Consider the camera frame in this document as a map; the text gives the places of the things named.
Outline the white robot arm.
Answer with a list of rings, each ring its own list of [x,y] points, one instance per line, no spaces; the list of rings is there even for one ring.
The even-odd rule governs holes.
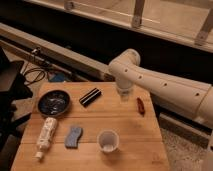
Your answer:
[[[213,85],[140,67],[140,55],[127,49],[109,63],[117,91],[128,95],[133,85],[154,96],[157,105],[213,129]]]

